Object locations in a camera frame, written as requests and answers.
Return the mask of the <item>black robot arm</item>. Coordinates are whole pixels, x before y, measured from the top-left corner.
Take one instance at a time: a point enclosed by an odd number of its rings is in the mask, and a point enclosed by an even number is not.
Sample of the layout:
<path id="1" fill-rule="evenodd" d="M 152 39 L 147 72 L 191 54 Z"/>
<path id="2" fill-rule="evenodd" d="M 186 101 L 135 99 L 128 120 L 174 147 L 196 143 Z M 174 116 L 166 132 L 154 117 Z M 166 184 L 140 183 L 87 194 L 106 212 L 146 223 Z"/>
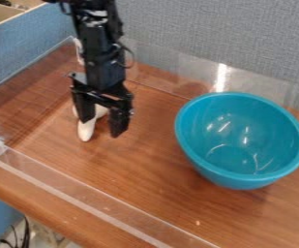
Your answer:
<path id="1" fill-rule="evenodd" d="M 72 112 L 78 118 L 78 136 L 88 141 L 99 118 L 108 114 L 110 135 L 116 138 L 128 129 L 134 114 L 134 94 L 124 86 L 124 52 L 120 43 L 123 22 L 115 0 L 43 0 L 58 4 L 71 16 L 76 37 L 78 62 L 83 73 L 71 72 Z"/>

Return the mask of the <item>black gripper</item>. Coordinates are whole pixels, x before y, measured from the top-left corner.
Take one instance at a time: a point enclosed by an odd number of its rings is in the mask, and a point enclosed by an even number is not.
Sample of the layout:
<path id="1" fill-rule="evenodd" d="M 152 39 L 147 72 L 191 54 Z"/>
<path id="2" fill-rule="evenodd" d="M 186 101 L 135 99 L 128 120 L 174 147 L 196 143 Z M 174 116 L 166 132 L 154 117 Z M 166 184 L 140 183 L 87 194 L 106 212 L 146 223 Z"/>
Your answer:
<path id="1" fill-rule="evenodd" d="M 71 72 L 71 96 L 82 123 L 96 116 L 95 105 L 110 109 L 110 134 L 118 138 L 128 130 L 134 95 L 124 86 L 124 52 L 106 55 L 102 60 L 84 59 L 84 72 Z"/>

